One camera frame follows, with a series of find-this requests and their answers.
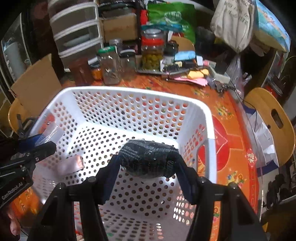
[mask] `black jar lid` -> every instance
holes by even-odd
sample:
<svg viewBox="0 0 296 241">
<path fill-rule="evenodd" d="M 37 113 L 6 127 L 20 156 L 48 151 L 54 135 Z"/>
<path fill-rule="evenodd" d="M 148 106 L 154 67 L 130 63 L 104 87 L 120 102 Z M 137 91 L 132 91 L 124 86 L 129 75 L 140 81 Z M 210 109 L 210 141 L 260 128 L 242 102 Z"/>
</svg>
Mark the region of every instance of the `black jar lid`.
<svg viewBox="0 0 296 241">
<path fill-rule="evenodd" d="M 171 40 L 166 43 L 163 54 L 166 56 L 174 56 L 178 52 L 179 45 L 176 41 Z"/>
</svg>

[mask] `white plastic basket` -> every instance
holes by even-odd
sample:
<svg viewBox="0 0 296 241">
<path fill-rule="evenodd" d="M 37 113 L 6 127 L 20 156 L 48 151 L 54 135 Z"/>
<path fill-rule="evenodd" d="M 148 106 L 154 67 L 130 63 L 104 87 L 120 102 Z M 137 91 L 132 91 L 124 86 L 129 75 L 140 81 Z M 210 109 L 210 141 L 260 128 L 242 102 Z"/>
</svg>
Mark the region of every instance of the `white plastic basket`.
<svg viewBox="0 0 296 241">
<path fill-rule="evenodd" d="M 149 90 L 73 87 L 62 90 L 41 116 L 51 112 L 65 135 L 57 151 L 36 165 L 33 188 L 44 203 L 59 182 L 81 183 L 105 167 L 129 139 L 173 145 L 187 165 L 197 169 L 197 151 L 205 145 L 206 177 L 216 182 L 215 136 L 210 109 L 201 101 Z M 39 118 L 31 135 L 44 122 Z M 57 176 L 53 166 L 79 154 L 85 168 Z M 76 228 L 81 231 L 79 205 Z M 182 195 L 178 179 L 143 180 L 119 171 L 110 199 L 100 206 L 109 240 L 185 240 L 195 207 Z"/>
</svg>

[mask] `green bag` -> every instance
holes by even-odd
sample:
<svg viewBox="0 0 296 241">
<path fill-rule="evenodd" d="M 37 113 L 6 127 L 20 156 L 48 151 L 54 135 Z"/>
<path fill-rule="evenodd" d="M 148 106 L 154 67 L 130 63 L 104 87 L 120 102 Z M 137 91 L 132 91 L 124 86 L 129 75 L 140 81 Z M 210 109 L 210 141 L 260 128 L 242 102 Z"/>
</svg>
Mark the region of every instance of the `green bag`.
<svg viewBox="0 0 296 241">
<path fill-rule="evenodd" d="M 195 43 L 196 11 L 194 5 L 182 2 L 149 3 L 148 19 L 151 23 L 181 24 L 184 37 Z"/>
</svg>

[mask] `jar of green olives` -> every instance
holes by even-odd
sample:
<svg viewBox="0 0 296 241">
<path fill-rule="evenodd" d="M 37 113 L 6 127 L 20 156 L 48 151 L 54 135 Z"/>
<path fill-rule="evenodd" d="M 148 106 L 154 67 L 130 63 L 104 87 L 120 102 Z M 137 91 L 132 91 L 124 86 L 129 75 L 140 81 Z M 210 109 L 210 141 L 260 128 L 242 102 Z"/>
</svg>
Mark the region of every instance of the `jar of green olives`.
<svg viewBox="0 0 296 241">
<path fill-rule="evenodd" d="M 160 71 L 160 61 L 163 59 L 163 39 L 148 39 L 142 37 L 142 69 Z"/>
</svg>

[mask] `clear plastic bag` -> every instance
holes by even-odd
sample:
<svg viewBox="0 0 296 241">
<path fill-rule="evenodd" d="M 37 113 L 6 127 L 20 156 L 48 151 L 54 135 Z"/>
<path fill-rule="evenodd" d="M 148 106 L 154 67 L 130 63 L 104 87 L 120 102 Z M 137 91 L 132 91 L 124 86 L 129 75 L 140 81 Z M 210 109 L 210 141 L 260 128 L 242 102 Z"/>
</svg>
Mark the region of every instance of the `clear plastic bag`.
<svg viewBox="0 0 296 241">
<path fill-rule="evenodd" d="M 241 62 L 240 62 L 240 55 L 237 54 L 229 64 L 226 73 L 230 77 L 230 85 L 233 85 L 236 90 L 237 94 L 243 99 L 244 98 L 244 85 L 242 80 L 242 69 L 241 69 Z"/>
<path fill-rule="evenodd" d="M 42 145 L 46 142 L 52 141 L 55 144 L 65 134 L 62 128 L 58 127 L 54 122 L 51 122 L 36 141 L 35 146 Z"/>
</svg>

